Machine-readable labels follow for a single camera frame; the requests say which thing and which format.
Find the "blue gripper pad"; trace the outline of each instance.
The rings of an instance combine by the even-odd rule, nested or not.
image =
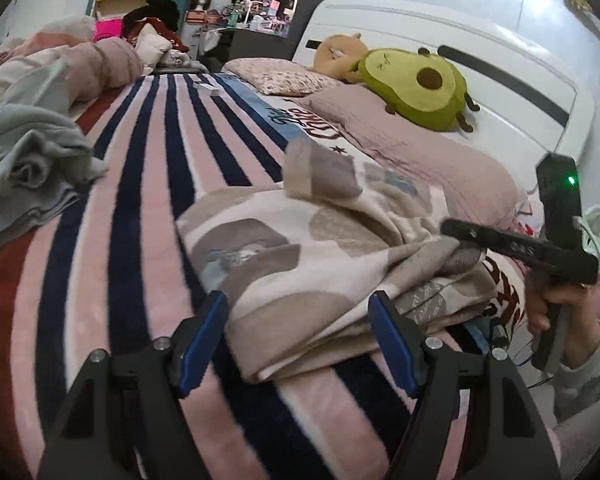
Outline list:
[[[214,290],[206,297],[197,316],[184,320],[174,333],[177,341],[172,382],[181,398],[200,386],[228,317],[226,296]],[[189,326],[181,330],[183,324],[189,321]]]
[[[427,364],[420,346],[423,337],[418,325],[400,316],[382,290],[369,298],[368,316],[395,384],[408,396],[417,397],[427,381]]]

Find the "black headboard stripe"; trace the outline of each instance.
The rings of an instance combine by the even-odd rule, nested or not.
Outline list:
[[[535,104],[544,113],[553,118],[557,123],[566,127],[569,121],[569,113],[564,110],[560,105],[554,103],[546,95],[542,94],[535,88],[529,86],[524,81],[511,75],[510,73],[504,72],[497,66],[493,66],[491,63],[479,59],[478,57],[462,52],[456,48],[446,45],[440,45],[438,54],[442,57],[446,57],[451,61],[455,61],[467,68],[471,68],[476,72],[487,76],[494,81],[497,81],[501,85],[506,86],[510,90],[513,90],[516,94],[522,96],[527,101]]]

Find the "white headboard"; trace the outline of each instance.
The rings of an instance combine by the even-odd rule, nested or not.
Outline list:
[[[595,102],[543,47],[462,12],[403,0],[325,0],[302,36],[294,61],[311,66],[320,41],[360,32],[369,48],[416,52],[421,46],[453,62],[482,107],[467,113],[471,134],[443,134],[488,153],[531,191],[547,151],[580,159]]]

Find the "striped blanket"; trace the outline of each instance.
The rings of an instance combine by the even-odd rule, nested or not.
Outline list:
[[[198,94],[195,81],[220,95]],[[212,190],[279,182],[294,136],[335,147],[337,132],[320,118],[285,106],[229,75],[163,75],[103,95],[78,119],[109,173],[86,199],[0,251],[0,455],[15,478],[35,475],[92,349],[139,349],[202,303],[174,219]],[[454,326],[440,337],[478,352],[484,342],[475,333]],[[413,405],[379,352],[246,384],[224,340],[202,386],[182,402],[215,480],[382,478]],[[455,472],[463,424],[453,424],[441,478]]]

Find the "pink bag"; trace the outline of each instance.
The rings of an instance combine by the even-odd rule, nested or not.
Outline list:
[[[122,18],[96,22],[96,33],[93,36],[93,43],[104,40],[105,38],[120,38],[121,36]]]

